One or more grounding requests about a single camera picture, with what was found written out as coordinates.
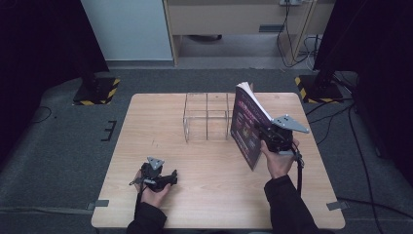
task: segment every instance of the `book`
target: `book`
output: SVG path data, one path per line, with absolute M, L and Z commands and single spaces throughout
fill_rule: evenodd
M 230 133 L 252 170 L 261 155 L 261 139 L 255 126 L 270 128 L 272 120 L 248 83 L 237 85 Z

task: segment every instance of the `white cabinet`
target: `white cabinet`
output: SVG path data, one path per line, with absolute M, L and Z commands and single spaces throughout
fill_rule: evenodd
M 106 60 L 172 60 L 162 0 L 81 0 Z

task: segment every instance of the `wire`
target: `wire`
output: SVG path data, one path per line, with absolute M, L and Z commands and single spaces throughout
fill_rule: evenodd
M 293 61 L 295 61 L 296 63 L 294 63 L 294 64 L 292 64 L 292 65 L 288 65 L 288 64 L 285 63 L 285 61 L 284 61 L 284 59 L 283 59 L 283 55 L 282 55 L 282 50 L 281 50 L 281 48 L 280 48 L 280 33 L 277 35 L 277 47 L 278 47 L 279 52 L 280 52 L 280 55 L 281 55 L 281 57 L 282 57 L 282 63 L 284 64 L 284 66 L 286 66 L 286 67 L 293 67 L 293 66 L 295 66 L 296 64 L 298 64 L 298 63 L 302 62 L 303 60 L 305 60 L 307 57 L 305 57 L 305 58 L 303 58 L 303 59 L 301 59 L 301 60 L 296 60 L 295 57 L 294 57 L 294 55 L 293 55 L 293 52 L 292 52 L 292 42 L 291 42 L 291 37 L 290 37 L 289 32 L 288 32 L 288 23 L 287 23 L 287 22 L 288 22 L 288 15 L 289 15 L 289 6 L 290 6 L 290 3 L 289 3 L 289 1 L 285 1 L 285 3 L 286 3 L 286 5 L 285 5 L 285 19 L 284 19 L 284 21 L 283 21 L 283 23 L 282 23 L 282 28 L 285 28 L 286 35 L 287 35 L 287 37 L 288 37 L 289 49 L 290 49 L 290 51 L 291 51 L 292 59 L 293 59 Z
M 297 162 L 297 192 L 301 196 L 301 190 L 303 188 L 304 160 L 303 156 L 300 153 L 300 150 L 298 149 L 298 145 L 294 141 L 292 142 L 292 144 L 294 145 L 295 149 L 291 145 L 291 151 L 293 152 L 295 161 Z
M 333 121 L 333 118 L 334 118 L 336 115 L 339 115 L 339 114 L 343 113 L 343 112 L 346 111 L 347 109 L 352 108 L 354 105 L 355 105 L 355 104 L 352 103 L 351 105 L 349 105 L 349 106 L 347 106 L 346 108 L 344 108 L 344 109 L 336 112 L 336 113 L 333 114 L 333 115 L 330 115 L 330 116 L 321 118 L 321 119 L 325 119 L 325 118 L 328 118 L 328 117 L 329 117 L 329 118 L 330 118 L 330 121 L 328 122 L 327 133 L 325 134 L 324 138 L 317 143 L 317 145 L 321 144 L 323 141 L 325 141 L 325 140 L 327 139 L 328 134 L 329 134 L 329 132 L 330 132 L 330 126 L 331 126 L 331 122 Z
M 376 221 L 376 225 L 377 225 L 377 228 L 379 229 L 379 232 L 383 234 L 383 230 L 382 230 L 382 227 L 381 227 L 381 225 L 380 225 L 380 222 L 379 222 L 379 219 L 378 219 L 377 213 L 376 213 L 376 204 L 374 203 L 373 191 L 372 191 L 372 189 L 371 189 L 371 183 L 370 183 L 370 176 L 369 176 L 369 174 L 368 174 L 368 170 L 367 170 L 367 166 L 366 166 L 366 164 L 365 164 L 364 156 L 363 156 L 363 154 L 362 154 L 362 152 L 361 152 L 361 147 L 360 147 L 359 142 L 358 142 L 358 138 L 357 138 L 357 135 L 356 135 L 355 127 L 353 126 L 353 121 L 352 121 L 352 107 L 349 108 L 349 122 L 350 122 L 350 127 L 352 128 L 352 133 L 353 133 L 353 136 L 354 136 L 354 138 L 355 138 L 355 140 L 356 140 L 356 144 L 357 144 L 358 154 L 359 154 L 359 156 L 360 156 L 362 165 L 363 165 L 363 167 L 364 167 L 364 173 L 365 173 L 365 177 L 366 177 L 366 179 L 367 179 L 368 194 L 369 194 L 369 196 L 370 196 L 370 203 L 371 203 L 371 208 L 372 208 L 372 210 L 373 210 L 374 220 Z
M 52 109 L 51 109 L 51 108 L 49 108 L 49 107 L 47 107 L 47 106 L 39 106 L 39 108 L 45 108 L 45 109 L 49 110 L 48 116 L 46 116 L 46 117 L 45 117 L 44 119 L 42 119 L 42 120 L 30 122 L 30 124 L 39 124 L 39 123 L 42 123 L 43 121 L 49 119 L 49 117 L 51 117 L 51 115 L 52 115 Z
M 308 39 L 311 39 L 311 38 L 315 38 L 316 40 L 315 40 L 315 42 L 314 42 L 314 43 L 315 43 L 314 49 L 310 52 L 309 49 L 308 49 L 308 47 L 307 47 L 307 40 L 308 40 Z M 317 49 L 318 44 L 319 44 L 319 36 L 318 36 L 318 35 L 317 35 L 317 36 L 307 37 L 307 38 L 304 40 L 304 47 L 306 48 L 306 51 L 307 51 L 307 54 L 306 54 L 306 55 L 307 55 L 306 66 L 307 66 L 307 68 L 308 68 L 309 70 L 311 70 L 311 71 L 313 71 L 313 72 L 317 72 L 317 71 L 314 70 L 314 65 L 313 65 L 312 62 L 311 62 L 310 56 L 313 56 L 314 60 L 316 60 L 315 57 L 317 56 L 317 53 L 319 52 L 319 50 Z
M 308 37 L 306 37 L 306 39 L 304 39 L 304 47 L 306 48 L 306 51 L 300 51 L 300 52 L 298 52 L 298 56 L 305 56 L 305 58 L 303 58 L 302 60 L 305 60 L 305 61 L 306 61 L 306 66 L 307 66 L 307 68 L 308 68 L 309 70 L 313 71 L 313 72 L 316 72 L 316 71 L 313 70 L 313 68 L 312 68 L 313 65 L 312 65 L 312 62 L 311 62 L 311 60 L 310 60 L 310 56 L 315 57 L 316 54 L 317 54 L 317 52 L 318 52 L 319 50 L 317 49 L 317 46 L 315 46 L 315 48 L 314 48 L 312 51 L 309 50 L 309 48 L 308 48 L 308 46 L 307 46 L 307 40 L 308 40 L 308 39 L 311 39 L 311 38 L 316 38 L 316 39 L 318 39 L 318 37 L 315 37 L 315 36 L 308 36 Z
M 350 198 L 337 197 L 337 199 L 338 199 L 338 200 L 343 200 L 343 201 L 348 201 L 348 202 L 353 202 L 353 203 L 360 203 L 360 204 L 363 204 L 363 205 L 370 205 L 370 206 L 372 205 L 372 203 L 370 203 L 370 202 L 359 201 L 359 200 L 350 199 Z M 406 216 L 406 217 L 409 217 L 409 218 L 413 219 L 413 215 L 410 215 L 410 214 L 408 214 L 408 213 L 401 212 L 401 211 L 399 211 L 399 210 L 397 210 L 397 209 L 394 209 L 394 208 L 391 208 L 391 207 L 388 207 L 388 206 L 385 206 L 385 205 L 382 205 L 382 204 L 377 204 L 377 203 L 375 203 L 374 206 L 380 207 L 380 208 L 383 208 L 383 209 L 386 209 L 386 210 L 392 211 L 392 212 L 394 212 L 394 213 L 398 213 L 398 214 L 400 214 L 400 215 L 404 215 L 404 216 Z
M 351 105 L 347 106 L 346 108 L 344 108 L 344 109 L 342 109 L 342 110 L 337 111 L 336 113 L 334 113 L 334 114 L 332 114 L 332 115 L 327 115 L 327 116 L 324 116 L 324 117 L 322 117 L 322 118 L 319 118 L 318 120 L 314 120 L 314 121 L 312 121 L 312 122 L 309 122 L 309 124 L 314 124 L 314 123 L 319 122 L 319 121 L 321 121 L 321 120 L 323 120 L 323 119 L 326 119 L 326 118 L 330 118 L 330 117 L 334 117 L 334 116 L 336 116 L 336 115 L 339 115 L 339 114 L 343 113 L 344 111 L 346 111 L 347 109 L 349 109 L 350 107 L 352 107 L 353 105 L 354 105 L 354 103 L 352 103 Z
M 349 99 L 352 99 L 352 98 L 337 98 L 337 99 L 329 100 L 329 101 L 327 101 L 327 102 L 323 102 L 322 104 L 318 105 L 318 106 L 315 107 L 314 109 L 312 109 L 312 110 L 310 110 L 309 112 L 307 112 L 307 113 L 306 113 L 306 116 L 310 115 L 311 113 L 313 113 L 314 111 L 316 111 L 316 110 L 319 109 L 320 107 L 323 107 L 323 106 L 325 106 L 325 105 L 327 105 L 327 104 L 329 104 L 329 103 L 331 103 L 331 102 L 340 101 L 340 100 L 349 100 Z

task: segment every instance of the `black cable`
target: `black cable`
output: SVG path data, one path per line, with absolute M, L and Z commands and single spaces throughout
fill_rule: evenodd
M 381 234 L 383 234 L 383 230 L 382 230 L 382 227 L 381 227 L 381 225 L 380 225 L 380 222 L 379 222 L 379 220 L 378 220 L 377 213 L 376 213 L 376 206 L 375 206 L 375 203 L 374 203 L 373 191 L 372 191 L 371 183 L 370 183 L 370 176 L 369 176 L 369 174 L 368 174 L 368 170 L 367 170 L 367 166 L 366 166 L 366 164 L 365 164 L 364 156 L 363 156 L 363 154 L 362 154 L 362 152 L 361 152 L 361 147 L 360 147 L 359 142 L 358 142 L 358 139 L 357 139 L 355 127 L 353 126 L 353 121 L 352 121 L 352 107 L 349 108 L 349 122 L 350 122 L 350 127 L 352 128 L 352 133 L 353 133 L 353 136 L 354 136 L 354 138 L 355 138 L 355 140 L 356 140 L 356 144 L 357 144 L 358 154 L 359 154 L 359 156 L 360 156 L 362 165 L 363 165 L 363 167 L 364 167 L 364 173 L 365 173 L 365 177 L 366 177 L 366 179 L 367 179 L 368 193 L 369 193 L 369 196 L 370 196 L 370 203 L 371 203 L 371 208 L 372 208 L 372 210 L 373 210 L 374 220 L 376 221 L 376 225 L 377 225 L 377 228 L 379 229 L 379 232 L 380 232 Z
M 298 52 L 298 56 L 306 56 L 306 57 L 308 57 L 308 56 L 311 56 L 311 55 L 314 55 L 314 54 L 315 54 L 316 50 L 312 50 L 312 51 L 310 52 L 309 47 L 307 46 L 306 41 L 307 41 L 307 39 L 309 39 L 309 38 L 311 38 L 311 37 L 307 37 L 307 38 L 304 40 L 304 47 L 306 48 L 306 51 L 299 51 L 299 52 Z
M 301 196 L 301 190 L 303 187 L 304 161 L 297 144 L 295 144 L 294 141 L 292 144 L 295 146 L 295 149 L 294 147 L 291 147 L 291 151 L 294 153 L 295 161 L 297 162 L 297 192 Z
M 51 115 L 52 115 L 52 109 L 51 108 L 49 108 L 48 106 L 43 106 L 43 105 L 39 106 L 39 108 L 45 108 L 45 109 L 49 110 L 48 116 L 46 116 L 46 118 L 44 118 L 42 120 L 30 122 L 30 124 L 39 124 L 39 123 L 42 123 L 43 121 L 49 119 L 49 117 L 51 117 Z
M 136 198 L 136 206 L 138 207 L 140 205 L 140 202 L 142 201 L 142 195 L 143 195 L 143 191 L 145 191 L 146 187 L 143 187 L 144 182 L 142 181 L 139 184 L 139 192 L 137 193 L 137 198 Z
M 329 100 L 329 101 L 327 101 L 327 102 L 323 102 L 322 104 L 318 105 L 318 106 L 315 107 L 314 109 L 312 109 L 312 110 L 310 110 L 309 112 L 307 112 L 307 113 L 306 113 L 306 116 L 309 115 L 309 114 L 311 114 L 311 113 L 313 113 L 315 110 L 319 109 L 320 107 L 325 106 L 326 104 L 329 104 L 329 103 L 331 103 L 331 102 L 340 101 L 340 100 L 349 100 L 349 99 L 352 99 L 352 98 L 337 98 L 337 99 Z
M 334 113 L 334 114 L 332 114 L 332 115 L 327 115 L 327 116 L 324 116 L 324 117 L 322 117 L 322 118 L 319 118 L 318 120 L 311 121 L 311 122 L 309 122 L 309 124 L 314 124 L 314 123 L 319 122 L 319 121 L 321 121 L 321 120 L 323 120 L 323 119 L 326 119 L 326 118 L 330 118 L 330 117 L 334 117 L 334 116 L 336 116 L 336 115 L 339 115 L 339 114 L 343 113 L 344 111 L 346 111 L 347 109 L 351 108 L 351 106 L 353 106 L 353 105 L 354 105 L 354 103 L 352 103 L 351 105 L 347 106 L 346 108 L 344 108 L 344 109 L 342 109 L 342 110 L 337 111 L 336 113 Z
M 372 203 L 370 203 L 370 202 L 359 201 L 359 200 L 350 199 L 350 198 L 337 197 L 337 199 L 338 199 L 338 200 L 343 200 L 343 201 L 348 201 L 348 202 L 353 202 L 353 203 L 360 203 L 360 204 L 363 204 L 363 205 L 369 205 L 369 206 L 372 205 Z M 401 211 L 399 211 L 399 210 L 397 210 L 397 209 L 394 209 L 394 208 L 391 208 L 391 207 L 388 207 L 388 206 L 385 206 L 385 205 L 382 205 L 382 204 L 377 204 L 377 203 L 375 203 L 374 206 L 380 207 L 380 208 L 383 208 L 383 209 L 392 211 L 392 212 L 394 212 L 394 213 L 397 213 L 397 214 L 399 214 L 399 215 L 404 215 L 404 216 L 406 216 L 406 217 L 409 217 L 409 218 L 413 219 L 413 215 L 410 215 L 410 214 L 408 214 L 408 213 L 401 212 Z
M 284 19 L 284 21 L 283 21 L 283 23 L 282 23 L 282 28 L 285 28 L 286 35 L 287 35 L 287 37 L 288 37 L 289 48 L 290 48 L 290 51 L 291 51 L 292 59 L 293 59 L 296 63 L 295 63 L 295 64 L 292 64 L 292 65 L 287 65 L 287 64 L 285 63 L 285 61 L 284 61 L 284 59 L 283 59 L 283 55 L 282 55 L 282 50 L 280 49 L 280 33 L 277 35 L 277 47 L 278 47 L 279 52 L 280 52 L 280 55 L 281 55 L 281 57 L 282 57 L 282 63 L 284 64 L 284 66 L 286 66 L 286 67 L 293 67 L 293 66 L 295 66 L 296 64 L 298 64 L 298 63 L 302 62 L 303 60 L 305 60 L 306 58 L 303 58 L 303 59 L 297 61 L 297 60 L 295 59 L 294 55 L 293 55 L 293 52 L 292 52 L 292 42 L 291 42 L 291 37 L 289 36 L 288 23 L 287 23 L 288 15 L 289 15 L 289 6 L 290 6 L 290 3 L 289 3 L 289 1 L 285 1 L 285 3 L 286 3 L 286 5 L 285 5 L 285 19 Z
M 327 139 L 328 134 L 330 133 L 330 126 L 331 126 L 331 122 L 333 121 L 333 118 L 334 118 L 336 115 L 339 115 L 339 114 L 343 113 L 343 112 L 346 111 L 347 109 L 352 108 L 353 105 L 355 105 L 355 104 L 353 103 L 353 104 L 347 106 L 346 108 L 344 108 L 344 109 L 336 112 L 335 114 L 328 116 L 328 117 L 330 118 L 330 121 L 328 122 L 327 133 L 325 134 L 325 136 L 324 136 L 324 138 L 323 138 L 322 140 L 320 140 L 319 142 L 317 142 L 317 145 L 321 144 L 323 141 L 325 141 L 325 140 Z
M 317 46 L 319 45 L 319 35 L 316 35 L 316 40 L 314 41 L 314 51 L 316 51 L 316 53 L 314 54 L 314 58 L 317 56 Z

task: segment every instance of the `wooden table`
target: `wooden table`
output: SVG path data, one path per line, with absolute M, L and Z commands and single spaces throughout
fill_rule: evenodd
M 273 117 L 289 114 L 310 129 L 299 97 L 290 93 L 258 93 Z M 266 160 L 252 171 L 234 140 L 185 140 L 185 94 L 134 95 L 99 200 L 92 217 L 96 228 L 125 228 L 133 219 L 136 190 L 129 183 L 147 157 L 163 159 L 163 175 L 177 169 L 174 185 L 162 206 L 166 228 L 270 229 L 264 184 L 270 179 Z M 320 228 L 345 225 L 341 210 L 330 211 L 334 191 L 311 133 L 294 133 L 306 163 L 302 197 Z M 296 182 L 296 164 L 290 172 Z

